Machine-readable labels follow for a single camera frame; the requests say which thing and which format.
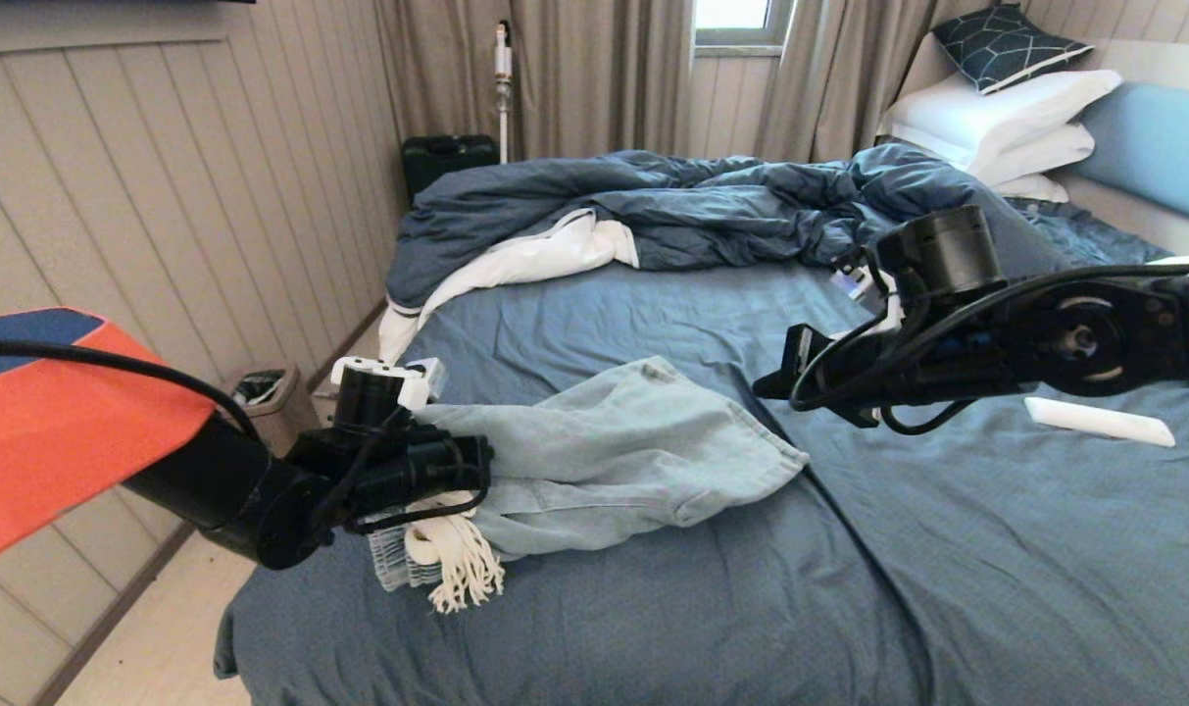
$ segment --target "headboard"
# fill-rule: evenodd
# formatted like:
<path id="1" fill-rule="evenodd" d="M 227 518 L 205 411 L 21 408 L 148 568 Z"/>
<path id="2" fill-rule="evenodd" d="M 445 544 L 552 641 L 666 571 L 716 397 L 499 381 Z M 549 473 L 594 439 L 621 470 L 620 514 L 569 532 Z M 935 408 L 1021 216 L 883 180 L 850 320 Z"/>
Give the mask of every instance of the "headboard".
<path id="1" fill-rule="evenodd" d="M 1189 44 L 1087 42 L 1095 50 L 1075 68 L 1114 69 L 1126 86 L 1083 114 L 1095 134 L 1095 155 L 1051 176 L 1083 209 L 1189 254 Z M 900 94 L 933 86 L 954 70 L 938 42 L 926 36 Z"/>

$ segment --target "light blue headboard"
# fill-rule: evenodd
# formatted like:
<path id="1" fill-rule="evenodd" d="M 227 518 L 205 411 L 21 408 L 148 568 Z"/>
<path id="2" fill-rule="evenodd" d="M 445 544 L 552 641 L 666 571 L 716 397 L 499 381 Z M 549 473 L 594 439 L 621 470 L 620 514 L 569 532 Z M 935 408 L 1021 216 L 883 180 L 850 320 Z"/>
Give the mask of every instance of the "light blue headboard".
<path id="1" fill-rule="evenodd" d="M 1189 216 L 1189 90 L 1125 83 L 1081 121 L 1095 153 L 1070 171 Z"/>

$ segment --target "black suitcase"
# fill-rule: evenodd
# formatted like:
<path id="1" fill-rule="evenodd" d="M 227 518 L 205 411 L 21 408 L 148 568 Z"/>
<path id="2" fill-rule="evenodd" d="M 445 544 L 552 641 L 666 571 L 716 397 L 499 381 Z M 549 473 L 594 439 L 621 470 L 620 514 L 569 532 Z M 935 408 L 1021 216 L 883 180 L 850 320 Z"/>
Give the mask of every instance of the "black suitcase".
<path id="1" fill-rule="evenodd" d="M 416 194 L 445 174 L 498 163 L 499 146 L 487 134 L 409 138 L 402 143 L 402 174 L 407 179 L 407 201 L 414 204 Z"/>

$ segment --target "beige curtain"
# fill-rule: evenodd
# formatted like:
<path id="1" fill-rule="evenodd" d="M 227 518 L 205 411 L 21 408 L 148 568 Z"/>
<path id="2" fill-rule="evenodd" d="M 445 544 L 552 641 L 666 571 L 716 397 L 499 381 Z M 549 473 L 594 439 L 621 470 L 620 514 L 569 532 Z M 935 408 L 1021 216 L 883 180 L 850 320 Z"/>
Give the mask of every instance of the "beige curtain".
<path id="1" fill-rule="evenodd" d="M 845 159 L 870 147 L 930 27 L 989 0 L 799 0 L 756 156 Z"/>
<path id="2" fill-rule="evenodd" d="M 497 135 L 493 27 L 511 23 L 512 159 L 690 138 L 693 0 L 378 0 L 402 138 Z"/>

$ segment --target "blue bed sheet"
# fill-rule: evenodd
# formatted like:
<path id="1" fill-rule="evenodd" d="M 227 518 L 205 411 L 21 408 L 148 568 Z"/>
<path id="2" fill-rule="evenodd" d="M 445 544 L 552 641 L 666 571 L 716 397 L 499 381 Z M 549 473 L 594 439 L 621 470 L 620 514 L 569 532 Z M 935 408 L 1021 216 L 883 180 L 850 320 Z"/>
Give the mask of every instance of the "blue bed sheet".
<path id="1" fill-rule="evenodd" d="M 1189 704 L 1189 385 L 1090 401 L 1176 448 L 1038 428 L 1015 397 L 916 439 L 757 399 L 786 327 L 862 321 L 825 278 L 612 264 L 451 301 L 410 348 L 449 365 L 442 402 L 527 405 L 658 354 L 812 462 L 694 528 L 510 563 L 452 616 L 339 536 L 254 572 L 219 674 L 269 706 Z"/>

